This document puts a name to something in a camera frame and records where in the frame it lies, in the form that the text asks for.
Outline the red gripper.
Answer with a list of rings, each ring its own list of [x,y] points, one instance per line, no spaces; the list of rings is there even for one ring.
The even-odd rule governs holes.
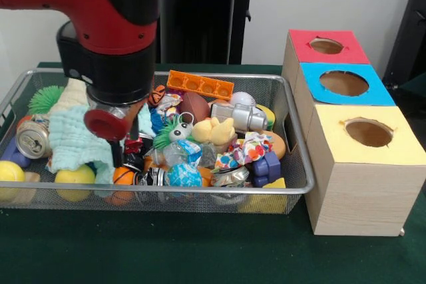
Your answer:
[[[130,132],[131,140],[139,139],[138,111],[131,112],[132,122],[101,109],[88,110],[84,115],[87,129],[95,136],[111,142],[112,161],[115,168],[123,165],[120,140]]]

